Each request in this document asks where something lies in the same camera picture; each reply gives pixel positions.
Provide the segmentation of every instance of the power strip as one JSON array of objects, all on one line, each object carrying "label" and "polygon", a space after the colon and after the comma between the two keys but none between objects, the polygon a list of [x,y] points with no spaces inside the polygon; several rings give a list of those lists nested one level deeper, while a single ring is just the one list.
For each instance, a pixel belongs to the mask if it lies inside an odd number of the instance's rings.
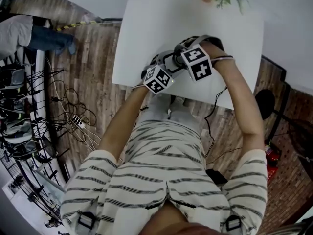
[{"label": "power strip", "polygon": [[84,128],[85,128],[86,125],[81,121],[81,119],[79,118],[79,116],[74,115],[74,116],[72,117],[72,120],[73,120],[73,122],[74,122],[79,128],[81,128],[81,129],[84,129]]}]

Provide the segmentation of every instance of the sleeve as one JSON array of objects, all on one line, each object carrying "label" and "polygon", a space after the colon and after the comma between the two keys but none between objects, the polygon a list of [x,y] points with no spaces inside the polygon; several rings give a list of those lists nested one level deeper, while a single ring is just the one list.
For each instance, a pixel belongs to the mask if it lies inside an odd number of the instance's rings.
[{"label": "sleeve", "polygon": [[116,169],[117,161],[108,151],[93,151],[84,160],[66,187],[61,204],[62,223],[69,231],[77,225],[80,214],[90,211],[100,194],[105,194],[106,184]]},{"label": "sleeve", "polygon": [[261,226],[268,195],[266,154],[251,150],[240,159],[230,180],[222,187],[233,214],[242,221],[243,234],[254,235]]}]

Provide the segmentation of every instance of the person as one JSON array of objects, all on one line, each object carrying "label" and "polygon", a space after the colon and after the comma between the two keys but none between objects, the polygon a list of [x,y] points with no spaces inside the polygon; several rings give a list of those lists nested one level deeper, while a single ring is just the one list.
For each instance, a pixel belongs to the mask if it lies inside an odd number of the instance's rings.
[{"label": "person", "polygon": [[[226,56],[211,43],[201,46],[211,58]],[[61,218],[71,234],[257,233],[267,203],[263,121],[235,61],[220,60],[215,69],[228,87],[243,136],[230,180],[220,188],[205,173],[198,123],[181,101],[170,104],[169,95],[156,95],[133,128],[148,92],[137,87],[68,185]]]},{"label": "person", "polygon": [[18,48],[55,50],[57,54],[68,48],[76,53],[74,36],[33,24],[33,17],[16,15],[0,23],[0,60],[14,54]]}]

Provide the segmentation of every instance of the striped shirt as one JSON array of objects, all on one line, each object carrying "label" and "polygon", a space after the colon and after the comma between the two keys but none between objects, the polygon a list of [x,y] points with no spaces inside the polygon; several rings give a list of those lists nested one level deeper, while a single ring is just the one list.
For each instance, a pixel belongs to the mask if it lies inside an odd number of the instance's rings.
[{"label": "striped shirt", "polygon": [[263,150],[243,155],[221,188],[205,172],[199,135],[176,122],[142,122],[133,130],[125,153],[120,167],[104,150],[85,159],[61,206],[63,224],[71,234],[88,234],[78,219],[89,211],[96,217],[89,234],[138,234],[165,200],[189,222],[226,233],[225,222],[235,214],[242,221],[243,234],[256,234],[267,202]]}]

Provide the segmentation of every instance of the black cable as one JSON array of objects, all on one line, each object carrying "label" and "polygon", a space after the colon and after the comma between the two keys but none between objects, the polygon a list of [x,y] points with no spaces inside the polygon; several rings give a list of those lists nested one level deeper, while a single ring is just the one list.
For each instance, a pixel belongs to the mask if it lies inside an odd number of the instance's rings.
[{"label": "black cable", "polygon": [[233,151],[238,150],[238,149],[241,149],[241,148],[242,148],[242,147],[239,147],[239,148],[233,149],[233,150],[231,150],[231,151],[226,151],[226,152],[222,153],[220,156],[218,156],[218,157],[217,157],[214,161],[209,162],[209,163],[207,163],[206,165],[209,165],[209,164],[214,163],[217,159],[219,159],[221,156],[223,156],[223,155],[224,155],[224,154],[226,154],[226,153],[233,152]]},{"label": "black cable", "polygon": [[210,137],[211,137],[211,139],[212,139],[212,143],[211,143],[211,145],[210,145],[210,147],[209,147],[209,149],[208,149],[208,151],[207,151],[205,157],[207,157],[207,156],[209,155],[209,153],[210,153],[210,151],[211,151],[211,149],[212,149],[212,147],[213,147],[213,145],[214,145],[214,143],[215,143],[215,139],[212,137],[212,134],[211,134],[210,123],[209,123],[209,121],[208,121],[207,119],[208,119],[210,116],[213,115],[213,113],[214,113],[214,111],[215,111],[215,108],[216,108],[217,100],[219,99],[220,95],[221,95],[224,91],[226,91],[226,90],[227,90],[227,87],[225,87],[221,92],[219,92],[219,93],[216,94],[216,96],[215,96],[215,103],[214,103],[214,106],[213,106],[213,110],[210,112],[209,115],[207,115],[207,116],[204,118],[204,120],[206,121],[207,126],[208,126],[208,128],[209,128],[209,135],[210,135]]}]

